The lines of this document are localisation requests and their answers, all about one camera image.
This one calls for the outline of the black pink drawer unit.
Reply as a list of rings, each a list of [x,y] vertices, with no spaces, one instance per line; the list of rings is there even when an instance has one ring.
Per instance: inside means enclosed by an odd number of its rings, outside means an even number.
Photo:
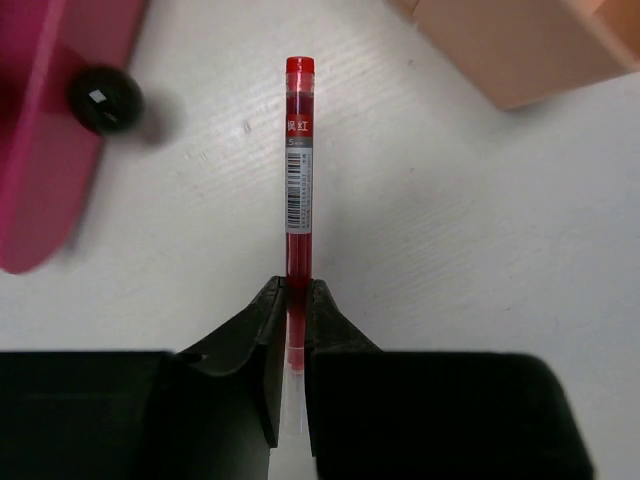
[[[28,272],[66,241],[107,136],[144,97],[126,68],[144,1],[1,4],[1,268]]]

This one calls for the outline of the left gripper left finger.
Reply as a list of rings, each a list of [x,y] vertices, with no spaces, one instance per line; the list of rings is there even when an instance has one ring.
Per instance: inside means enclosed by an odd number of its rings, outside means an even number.
[[[5,479],[264,479],[278,444],[286,288],[179,352],[1,356]]]

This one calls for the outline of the red gel pen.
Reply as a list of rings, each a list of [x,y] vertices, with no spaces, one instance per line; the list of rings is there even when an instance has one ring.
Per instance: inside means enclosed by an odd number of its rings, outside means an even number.
[[[306,430],[304,341],[306,291],[312,277],[315,61],[286,60],[285,240],[287,305],[286,428]]]

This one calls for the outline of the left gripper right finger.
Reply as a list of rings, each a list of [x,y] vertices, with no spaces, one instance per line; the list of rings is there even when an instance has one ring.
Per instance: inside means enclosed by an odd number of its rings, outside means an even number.
[[[385,351],[307,293],[305,388],[322,479],[591,479],[565,392],[526,354]]]

